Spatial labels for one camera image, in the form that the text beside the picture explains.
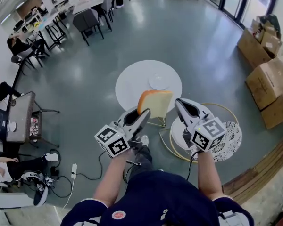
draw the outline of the lace doily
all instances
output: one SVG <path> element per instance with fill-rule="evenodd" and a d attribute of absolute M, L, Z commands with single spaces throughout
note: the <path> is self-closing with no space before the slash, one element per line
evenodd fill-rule
<path fill-rule="evenodd" d="M 242 142 L 242 131 L 239 125 L 235 122 L 223 123 L 227 132 L 218 146 L 212 150 L 214 161 L 224 161 L 229 159 L 240 147 Z M 191 147 L 191 155 L 197 152 L 197 147 Z"/>

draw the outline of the white sneaker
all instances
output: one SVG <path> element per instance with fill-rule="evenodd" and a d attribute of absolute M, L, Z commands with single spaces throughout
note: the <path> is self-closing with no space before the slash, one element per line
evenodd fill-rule
<path fill-rule="evenodd" d="M 149 146 L 149 138 L 147 135 L 143 135 L 141 137 L 141 142 L 142 142 L 142 145 L 145 145 L 145 146 Z"/>
<path fill-rule="evenodd" d="M 47 161 L 58 161 L 58 154 L 54 153 L 54 154 L 45 154 L 45 159 Z"/>

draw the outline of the bread slice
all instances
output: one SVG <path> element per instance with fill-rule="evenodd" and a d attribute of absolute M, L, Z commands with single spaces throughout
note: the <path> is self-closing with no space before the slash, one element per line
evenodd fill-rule
<path fill-rule="evenodd" d="M 171 91 L 147 90 L 138 101 L 137 113 L 140 115 L 144 110 L 150 109 L 150 118 L 165 118 L 172 96 Z"/>

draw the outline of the jeans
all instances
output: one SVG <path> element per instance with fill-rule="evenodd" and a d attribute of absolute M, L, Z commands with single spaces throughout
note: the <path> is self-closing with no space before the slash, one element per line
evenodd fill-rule
<path fill-rule="evenodd" d="M 41 171 L 43 172 L 47 166 L 47 160 L 45 157 L 39 157 L 29 161 L 13 162 L 9 161 L 6 163 L 8 172 L 12 179 L 18 180 L 25 171 Z"/>
<path fill-rule="evenodd" d="M 6 82 L 2 82 L 0 84 L 0 101 L 6 98 L 7 95 L 15 95 L 16 97 L 21 96 L 21 94 L 14 90 L 10 85 L 8 85 Z"/>
<path fill-rule="evenodd" d="M 153 171 L 152 156 L 147 146 L 142 145 L 138 147 L 135 156 L 135 163 L 140 162 L 141 165 L 132 167 L 129 180 L 141 172 Z"/>

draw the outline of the power strip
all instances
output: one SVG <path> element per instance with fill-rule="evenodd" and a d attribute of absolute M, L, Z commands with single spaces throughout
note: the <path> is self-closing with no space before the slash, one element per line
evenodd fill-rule
<path fill-rule="evenodd" d="M 71 177 L 72 177 L 73 179 L 76 178 L 76 170 L 77 170 L 77 164 L 74 163 L 74 164 L 72 164 L 72 169 L 71 169 Z"/>

